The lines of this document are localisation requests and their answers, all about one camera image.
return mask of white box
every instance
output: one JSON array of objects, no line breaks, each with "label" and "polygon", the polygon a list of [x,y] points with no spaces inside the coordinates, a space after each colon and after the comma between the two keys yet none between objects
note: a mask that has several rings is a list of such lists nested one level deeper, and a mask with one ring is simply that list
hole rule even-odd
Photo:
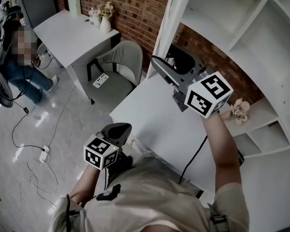
[{"label": "white box", "polygon": [[208,118],[227,102],[232,93],[233,89],[226,79],[215,72],[189,86],[185,105]]},{"label": "white box", "polygon": [[73,16],[80,15],[81,12],[81,0],[68,0],[70,14]]},{"label": "white box", "polygon": [[84,145],[84,161],[97,169],[104,169],[117,160],[119,148],[92,135]]}]

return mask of gray armchair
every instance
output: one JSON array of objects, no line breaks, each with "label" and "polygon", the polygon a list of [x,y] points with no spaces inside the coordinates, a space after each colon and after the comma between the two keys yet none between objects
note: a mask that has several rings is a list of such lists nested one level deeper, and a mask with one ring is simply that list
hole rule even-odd
[{"label": "gray armchair", "polygon": [[[113,63],[113,71],[104,71],[102,65]],[[117,73],[116,64],[128,67],[134,75],[135,82],[131,83],[125,77]],[[88,84],[87,92],[91,103],[98,102],[109,109],[115,109],[133,89],[139,85],[142,74],[143,53],[138,43],[122,41],[112,50],[93,59],[87,65]],[[99,70],[99,74],[91,77],[91,67]],[[109,78],[99,88],[93,83],[105,73]]]}]

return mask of white table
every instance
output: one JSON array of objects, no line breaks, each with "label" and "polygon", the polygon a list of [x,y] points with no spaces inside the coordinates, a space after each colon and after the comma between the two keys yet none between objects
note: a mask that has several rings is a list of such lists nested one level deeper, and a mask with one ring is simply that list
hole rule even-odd
[{"label": "white table", "polygon": [[54,57],[67,69],[72,81],[86,94],[87,64],[94,57],[111,49],[116,30],[101,33],[85,20],[88,16],[70,15],[63,10],[38,25],[34,32]]},{"label": "white table", "polygon": [[[206,133],[200,116],[181,112],[172,98],[173,87],[154,74],[144,80],[111,114],[114,122],[132,125],[132,136],[181,173]],[[208,141],[188,167],[185,178],[214,193],[215,164]]]}]

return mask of tiled floor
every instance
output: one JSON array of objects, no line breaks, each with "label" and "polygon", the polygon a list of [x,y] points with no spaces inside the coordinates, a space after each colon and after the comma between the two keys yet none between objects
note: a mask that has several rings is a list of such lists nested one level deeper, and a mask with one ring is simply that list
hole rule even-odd
[{"label": "tiled floor", "polygon": [[[42,59],[41,68],[48,64],[49,59],[48,56]],[[49,144],[60,112],[73,88],[73,83],[65,69],[58,68],[54,61],[43,70],[43,73],[48,77],[58,75],[60,78],[58,85],[50,93],[44,92],[45,96],[39,105],[34,105],[26,97],[17,100],[30,111],[14,132],[17,145],[29,144],[43,147]],[[18,92],[13,87],[14,96]],[[39,191],[42,197],[56,204],[60,196],[72,190],[87,165],[83,161],[83,145],[91,134],[95,134],[112,122],[109,113],[110,111],[105,111],[98,104],[91,105],[75,87],[50,145],[51,161],[48,166],[56,175],[58,187],[55,194]],[[0,197],[2,199],[0,223],[9,232],[43,232],[47,231],[54,207],[49,201],[39,197],[33,184],[23,180],[33,180],[32,177],[30,178],[32,173],[27,164],[38,178],[40,189],[53,193],[56,180],[45,164],[35,161],[40,156],[39,149],[16,148],[13,145],[11,137],[13,127],[24,114],[17,105],[12,108],[0,106]],[[104,171],[101,173],[97,191],[101,192],[103,186]]]}]

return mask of red brick wall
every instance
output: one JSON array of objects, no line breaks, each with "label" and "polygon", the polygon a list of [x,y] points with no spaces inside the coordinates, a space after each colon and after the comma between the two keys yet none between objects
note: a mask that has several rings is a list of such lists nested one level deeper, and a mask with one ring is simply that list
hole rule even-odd
[{"label": "red brick wall", "polygon": [[[57,1],[63,10],[63,0]],[[90,8],[102,1],[114,4],[113,28],[122,33],[123,39],[136,41],[142,47],[146,71],[168,0],[81,0],[82,13],[88,15]]]},{"label": "red brick wall", "polygon": [[243,98],[253,104],[264,97],[261,90],[246,73],[218,47],[192,29],[180,24],[174,42],[196,54],[206,67],[219,71],[234,89],[228,103]]},{"label": "red brick wall", "polygon": [[[144,71],[147,71],[168,0],[81,0],[82,13],[88,15],[90,8],[102,1],[114,4],[113,28],[122,33],[123,39],[141,45]],[[58,0],[58,6],[64,9],[63,0]],[[253,81],[229,57],[193,30],[180,25],[174,42],[197,54],[206,66],[221,72],[234,88],[230,102],[243,97],[252,104],[263,97]]]}]

